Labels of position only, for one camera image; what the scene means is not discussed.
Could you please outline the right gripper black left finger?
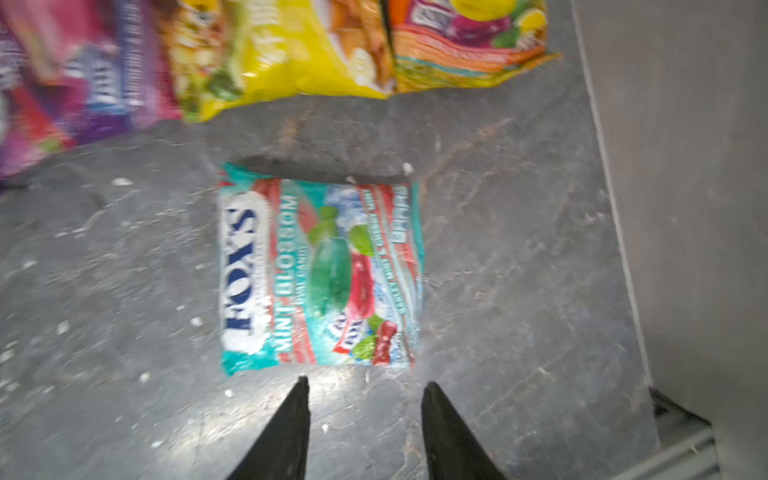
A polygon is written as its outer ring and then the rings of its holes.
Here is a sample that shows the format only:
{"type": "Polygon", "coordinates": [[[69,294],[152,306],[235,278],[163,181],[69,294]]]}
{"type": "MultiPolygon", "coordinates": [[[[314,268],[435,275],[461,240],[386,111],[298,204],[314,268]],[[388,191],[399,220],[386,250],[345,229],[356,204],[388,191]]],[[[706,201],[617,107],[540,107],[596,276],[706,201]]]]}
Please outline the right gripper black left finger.
{"type": "Polygon", "coordinates": [[[309,381],[300,376],[227,479],[304,479],[310,425],[309,381]]]}

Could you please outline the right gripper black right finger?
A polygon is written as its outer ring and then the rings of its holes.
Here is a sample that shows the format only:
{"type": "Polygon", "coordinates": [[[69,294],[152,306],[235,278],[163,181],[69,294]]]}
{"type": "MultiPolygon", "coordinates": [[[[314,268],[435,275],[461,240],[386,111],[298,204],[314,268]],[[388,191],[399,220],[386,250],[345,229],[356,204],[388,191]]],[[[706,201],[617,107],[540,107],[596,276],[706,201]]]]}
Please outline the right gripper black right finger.
{"type": "Polygon", "coordinates": [[[421,416],[430,479],[508,478],[497,468],[434,381],[424,388],[421,416]]]}

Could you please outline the teal cherry mint packet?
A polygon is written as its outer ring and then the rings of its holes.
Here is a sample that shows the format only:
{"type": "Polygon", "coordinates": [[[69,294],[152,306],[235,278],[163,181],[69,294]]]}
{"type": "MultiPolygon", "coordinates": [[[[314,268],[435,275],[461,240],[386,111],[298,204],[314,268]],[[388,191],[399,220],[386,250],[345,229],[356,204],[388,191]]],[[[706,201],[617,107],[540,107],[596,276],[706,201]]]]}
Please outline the teal cherry mint packet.
{"type": "Polygon", "coordinates": [[[320,183],[225,165],[224,371],[413,365],[423,307],[420,200],[416,183],[320,183]]]}

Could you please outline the yellow green snack packet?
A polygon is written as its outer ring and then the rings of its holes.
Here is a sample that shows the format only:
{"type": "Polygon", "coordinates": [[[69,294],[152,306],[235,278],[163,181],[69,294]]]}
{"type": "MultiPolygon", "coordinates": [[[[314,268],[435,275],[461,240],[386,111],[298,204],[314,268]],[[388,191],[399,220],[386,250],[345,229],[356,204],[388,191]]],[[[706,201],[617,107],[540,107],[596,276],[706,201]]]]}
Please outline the yellow green snack packet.
{"type": "Polygon", "coordinates": [[[385,99],[395,63],[378,1],[156,1],[189,122],[295,95],[385,99]]]}

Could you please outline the Fox's fruits candy packet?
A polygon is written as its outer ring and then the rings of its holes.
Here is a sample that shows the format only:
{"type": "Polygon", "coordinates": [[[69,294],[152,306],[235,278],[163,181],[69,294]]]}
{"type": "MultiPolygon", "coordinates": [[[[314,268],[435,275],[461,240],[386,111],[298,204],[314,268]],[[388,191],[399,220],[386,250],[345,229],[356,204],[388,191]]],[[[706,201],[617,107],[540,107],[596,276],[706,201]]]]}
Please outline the Fox's fruits candy packet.
{"type": "Polygon", "coordinates": [[[387,9],[400,93],[495,87],[556,57],[544,1],[401,0],[387,9]]]}

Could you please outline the purple Fox's berries packet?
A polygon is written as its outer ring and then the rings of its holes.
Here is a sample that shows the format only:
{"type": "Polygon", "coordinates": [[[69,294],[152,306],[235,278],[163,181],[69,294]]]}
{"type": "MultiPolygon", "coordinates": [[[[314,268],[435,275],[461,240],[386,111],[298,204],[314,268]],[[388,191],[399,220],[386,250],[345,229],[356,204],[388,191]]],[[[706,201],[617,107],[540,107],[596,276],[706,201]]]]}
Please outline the purple Fox's berries packet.
{"type": "Polygon", "coordinates": [[[179,116],[151,2],[2,2],[3,178],[179,116]]]}

